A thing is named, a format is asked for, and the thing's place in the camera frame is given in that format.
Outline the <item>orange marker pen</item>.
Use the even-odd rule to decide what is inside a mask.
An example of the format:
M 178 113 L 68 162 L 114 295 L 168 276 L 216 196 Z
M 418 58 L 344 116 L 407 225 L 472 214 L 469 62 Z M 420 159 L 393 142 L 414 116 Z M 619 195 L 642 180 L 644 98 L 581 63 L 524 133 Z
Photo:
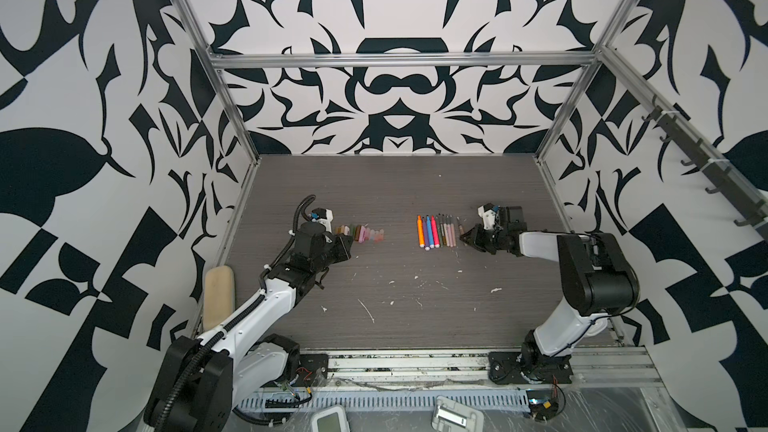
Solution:
M 423 219 L 420 215 L 417 216 L 417 228 L 418 228 L 417 230 L 418 230 L 419 247 L 424 248 L 425 239 L 424 239 Z

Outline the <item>dark brown marker pen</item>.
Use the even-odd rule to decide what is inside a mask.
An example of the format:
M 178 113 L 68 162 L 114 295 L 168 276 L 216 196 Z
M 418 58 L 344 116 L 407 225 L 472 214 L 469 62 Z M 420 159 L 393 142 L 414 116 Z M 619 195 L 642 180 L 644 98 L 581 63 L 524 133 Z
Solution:
M 441 245 L 442 247 L 449 247 L 449 243 L 447 242 L 447 236 L 446 236 L 444 216 L 442 214 L 438 214 L 436 218 L 438 222 L 437 227 L 438 227 Z

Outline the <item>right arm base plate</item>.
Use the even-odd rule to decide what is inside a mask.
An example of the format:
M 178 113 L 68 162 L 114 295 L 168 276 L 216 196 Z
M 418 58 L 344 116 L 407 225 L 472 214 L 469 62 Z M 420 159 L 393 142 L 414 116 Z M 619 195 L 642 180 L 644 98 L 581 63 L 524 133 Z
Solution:
M 488 378 L 497 385 L 571 384 L 570 358 L 570 355 L 548 357 L 529 349 L 490 352 Z

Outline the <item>purple marker pen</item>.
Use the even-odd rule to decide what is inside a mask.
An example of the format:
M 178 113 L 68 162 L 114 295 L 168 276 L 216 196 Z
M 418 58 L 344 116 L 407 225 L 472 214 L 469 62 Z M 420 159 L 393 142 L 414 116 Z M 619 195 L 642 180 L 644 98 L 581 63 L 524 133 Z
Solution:
M 425 247 L 424 247 L 424 249 L 425 250 L 429 250 L 431 248 L 430 241 L 429 241 L 429 233 L 430 233 L 430 231 L 429 231 L 429 227 L 428 227 L 428 223 L 427 223 L 426 218 L 422 217 L 422 219 L 423 219 L 424 239 L 425 239 Z

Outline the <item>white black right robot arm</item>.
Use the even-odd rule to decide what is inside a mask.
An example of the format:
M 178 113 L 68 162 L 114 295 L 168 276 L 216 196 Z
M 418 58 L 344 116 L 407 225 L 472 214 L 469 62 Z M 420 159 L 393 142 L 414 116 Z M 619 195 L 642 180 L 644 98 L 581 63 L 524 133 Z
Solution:
M 610 319 L 636 307 L 639 280 L 617 239 L 608 233 L 530 231 L 519 206 L 485 204 L 481 222 L 460 235 L 473 249 L 542 259 L 559 267 L 562 299 L 530 330 L 516 354 L 491 352 L 489 379 L 512 383 L 568 383 L 574 348 L 602 332 Z

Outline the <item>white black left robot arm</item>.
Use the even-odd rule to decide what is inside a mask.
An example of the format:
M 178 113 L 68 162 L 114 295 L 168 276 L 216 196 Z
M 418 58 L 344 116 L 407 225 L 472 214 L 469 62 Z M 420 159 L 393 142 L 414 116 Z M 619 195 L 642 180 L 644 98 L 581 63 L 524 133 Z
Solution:
M 255 426 L 286 423 L 291 410 L 309 396 L 256 416 L 240 409 L 243 400 L 266 385 L 288 385 L 301 364 L 299 345 L 270 328 L 291 312 L 332 265 L 351 257 L 353 239 L 332 230 L 331 210 L 294 211 L 289 239 L 258 276 L 259 287 L 221 323 L 194 338 L 176 339 L 165 353 L 142 422 L 155 431 L 220 431 L 230 416 Z

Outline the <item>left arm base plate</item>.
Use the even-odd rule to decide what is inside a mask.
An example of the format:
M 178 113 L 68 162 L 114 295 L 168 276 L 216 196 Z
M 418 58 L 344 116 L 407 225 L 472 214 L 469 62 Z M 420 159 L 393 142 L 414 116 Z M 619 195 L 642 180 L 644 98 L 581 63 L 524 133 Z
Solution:
M 329 367 L 329 355 L 325 353 L 304 353 L 299 356 L 294 385 L 312 387 L 324 381 Z

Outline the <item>tan marker pen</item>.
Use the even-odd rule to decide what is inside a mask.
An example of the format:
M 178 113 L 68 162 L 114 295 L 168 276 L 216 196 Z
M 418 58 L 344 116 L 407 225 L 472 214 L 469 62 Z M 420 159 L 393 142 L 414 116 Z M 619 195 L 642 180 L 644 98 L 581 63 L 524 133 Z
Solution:
M 457 230 L 456 230 L 455 221 L 453 217 L 450 217 L 449 219 L 449 226 L 450 226 L 450 239 L 452 243 L 451 247 L 455 248 L 457 246 L 457 239 L 456 239 Z

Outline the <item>blue marker pen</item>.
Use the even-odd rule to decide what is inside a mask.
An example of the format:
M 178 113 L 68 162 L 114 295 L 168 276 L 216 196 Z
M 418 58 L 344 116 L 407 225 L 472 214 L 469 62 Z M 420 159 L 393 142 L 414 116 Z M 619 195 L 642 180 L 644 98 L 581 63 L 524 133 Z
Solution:
M 426 228 L 426 241 L 428 242 L 427 247 L 430 249 L 433 249 L 435 247 L 435 241 L 434 241 L 434 234 L 432 229 L 432 220 L 429 216 L 425 218 L 425 228 Z

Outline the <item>light pink marker pen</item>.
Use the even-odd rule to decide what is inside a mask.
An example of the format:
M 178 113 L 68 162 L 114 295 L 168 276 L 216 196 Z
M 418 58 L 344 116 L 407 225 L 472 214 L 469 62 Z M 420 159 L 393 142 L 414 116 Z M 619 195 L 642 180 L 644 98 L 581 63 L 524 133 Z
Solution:
M 447 240 L 448 246 L 451 247 L 452 243 L 451 243 L 451 239 L 450 239 L 449 219 L 450 219 L 450 216 L 446 217 L 445 229 L 446 229 L 446 240 Z

